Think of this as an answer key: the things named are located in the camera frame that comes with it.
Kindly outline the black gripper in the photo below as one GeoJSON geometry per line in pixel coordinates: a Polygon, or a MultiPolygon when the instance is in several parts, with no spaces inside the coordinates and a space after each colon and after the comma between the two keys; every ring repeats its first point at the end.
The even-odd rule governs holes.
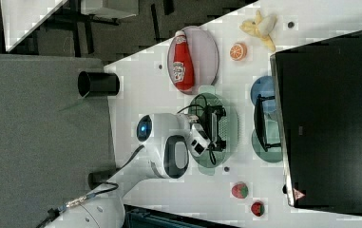
{"type": "Polygon", "coordinates": [[[207,149],[222,151],[226,147],[226,140],[219,135],[219,121],[226,116],[226,111],[221,105],[198,105],[197,116],[207,136],[211,140],[207,149]]]}

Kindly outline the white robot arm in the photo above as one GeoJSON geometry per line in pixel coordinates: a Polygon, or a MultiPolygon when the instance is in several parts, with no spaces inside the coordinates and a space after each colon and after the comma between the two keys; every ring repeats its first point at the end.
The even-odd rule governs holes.
{"type": "Polygon", "coordinates": [[[122,228],[123,197],[148,179],[178,179],[194,157],[209,168],[224,158],[226,140],[219,135],[227,112],[221,105],[196,104],[192,113],[143,116],[136,128],[140,146],[112,177],[78,199],[50,212],[45,228],[122,228]]]}

